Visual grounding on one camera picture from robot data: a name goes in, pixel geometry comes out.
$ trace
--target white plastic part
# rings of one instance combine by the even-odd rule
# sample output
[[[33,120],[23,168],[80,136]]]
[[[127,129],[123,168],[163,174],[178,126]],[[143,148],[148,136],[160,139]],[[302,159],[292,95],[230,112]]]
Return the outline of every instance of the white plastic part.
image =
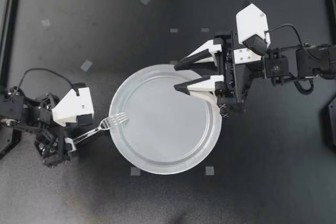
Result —
[[[78,89],[79,96],[71,89],[51,111],[52,119],[65,127],[66,123],[76,123],[77,116],[92,114],[93,105],[89,88]]]
[[[205,63],[205,62],[213,62],[217,66],[217,61],[215,57],[215,53],[222,51],[222,46],[220,44],[214,45],[214,40],[208,40],[206,43],[198,47],[195,51],[193,51],[191,54],[189,54],[187,57],[190,57],[192,55],[195,55],[199,52],[202,52],[204,50],[208,50],[209,53],[212,55],[211,57],[196,61],[195,63]]]
[[[236,49],[234,52],[235,64],[244,64],[254,61],[261,61],[261,56],[255,54],[248,48]]]
[[[263,13],[257,6],[250,4],[236,14],[238,41],[241,45],[243,42],[253,35],[258,35],[265,39],[267,47],[271,40],[268,30],[266,14]]]
[[[215,82],[217,81],[224,81],[224,76],[210,76],[210,79],[189,85],[187,88],[189,91],[213,92],[215,91]]]
[[[190,91],[189,94],[192,95],[193,97],[203,99],[204,101],[207,101],[213,106],[218,108],[217,97],[214,94],[211,94],[209,92],[199,92],[199,91]]]
[[[70,151],[68,151],[68,152],[75,152],[75,151],[77,150],[75,144],[73,143],[73,139],[71,139],[71,138],[69,138],[69,137],[66,137],[66,138],[64,139],[64,142],[65,142],[66,144],[71,144],[71,146],[72,146],[72,149],[71,149]]]

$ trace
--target white plastic housing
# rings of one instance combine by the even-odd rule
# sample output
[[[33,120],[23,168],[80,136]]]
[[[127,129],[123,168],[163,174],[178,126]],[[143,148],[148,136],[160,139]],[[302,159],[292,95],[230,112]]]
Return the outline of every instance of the white plastic housing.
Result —
[[[257,6],[250,4],[236,14],[238,42],[243,45],[243,42],[258,35],[260,38],[265,39],[267,47],[270,45],[271,40],[269,33],[265,35],[268,30],[266,14],[263,13]]]

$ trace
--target black cable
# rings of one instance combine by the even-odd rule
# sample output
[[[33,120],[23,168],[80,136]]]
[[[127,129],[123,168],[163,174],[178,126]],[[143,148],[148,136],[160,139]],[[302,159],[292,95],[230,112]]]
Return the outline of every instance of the black cable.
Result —
[[[301,84],[299,83],[299,81],[295,81],[294,85],[301,94],[307,95],[307,94],[311,94],[314,91],[314,81],[313,81],[313,79],[309,79],[309,83],[310,83],[310,88],[308,88],[308,89],[304,89],[301,86]]]
[[[299,35],[298,30],[297,30],[296,27],[295,27],[294,25],[292,25],[292,24],[282,24],[282,25],[280,25],[280,26],[277,26],[276,28],[273,28],[273,29],[270,29],[270,30],[265,31],[265,34],[266,34],[266,33],[271,33],[271,32],[273,32],[273,31],[278,30],[278,29],[283,28],[283,27],[291,27],[291,28],[295,31],[296,36],[298,37],[298,40],[299,40],[299,42],[300,42],[300,45],[301,45],[302,49],[306,52],[306,54],[308,54],[308,55],[309,55],[311,58],[313,58],[314,60],[317,60],[317,61],[320,60],[319,58],[316,58],[314,55],[312,55],[312,54],[306,49],[306,47],[304,46],[304,43],[303,43],[302,40],[301,40],[301,37],[300,37],[300,35]]]
[[[69,79],[67,79],[66,77],[60,75],[59,73],[56,73],[56,72],[54,72],[54,71],[52,71],[50,69],[47,69],[47,68],[30,68],[30,69],[26,70],[26,72],[24,73],[24,75],[21,78],[21,81],[20,81],[19,85],[15,88],[14,93],[8,99],[6,99],[5,102],[10,101],[16,95],[16,93],[18,92],[18,90],[20,90],[20,87],[21,87],[21,85],[23,83],[23,80],[26,77],[26,74],[28,74],[31,71],[46,71],[46,72],[49,72],[49,73],[53,73],[54,75],[56,75],[58,77],[61,77],[62,79],[66,80],[69,83],[69,85],[71,86],[71,88],[76,91],[76,89],[74,88],[74,85],[71,83],[71,81],[69,81]]]

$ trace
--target fork handle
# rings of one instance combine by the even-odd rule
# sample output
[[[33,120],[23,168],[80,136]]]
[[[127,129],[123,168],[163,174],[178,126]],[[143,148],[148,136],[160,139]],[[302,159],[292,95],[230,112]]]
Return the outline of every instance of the fork handle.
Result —
[[[84,141],[85,139],[89,138],[92,135],[95,135],[96,133],[100,132],[102,129],[100,127],[97,127],[91,131],[88,131],[80,136],[77,136],[74,138],[74,144],[79,144],[80,142]]]

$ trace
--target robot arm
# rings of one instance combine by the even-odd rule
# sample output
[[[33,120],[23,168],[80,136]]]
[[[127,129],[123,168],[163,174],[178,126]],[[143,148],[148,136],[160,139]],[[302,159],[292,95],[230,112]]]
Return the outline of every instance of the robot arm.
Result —
[[[71,83],[71,90],[61,100],[50,93],[30,99],[19,86],[0,93],[1,125],[12,128],[13,134],[35,134],[34,146],[42,164],[54,167],[69,161],[68,153],[76,150],[69,131],[92,124],[90,89],[84,83]]]
[[[274,86],[293,82],[302,94],[313,91],[313,78],[317,75],[336,78],[336,46],[304,45],[291,24],[269,30],[266,15],[251,3],[237,13],[236,21],[238,43],[246,48],[235,48],[232,31],[216,34],[214,40],[207,41],[174,66],[175,70],[207,69],[209,75],[177,84],[174,86],[177,91],[217,105],[221,115],[228,117],[244,111],[244,101],[256,78],[271,79]],[[294,29],[300,45],[269,49],[270,32],[285,26]],[[283,55],[288,50],[296,50],[296,77],[290,73],[288,58]],[[304,89],[302,81],[309,81],[310,88]]]

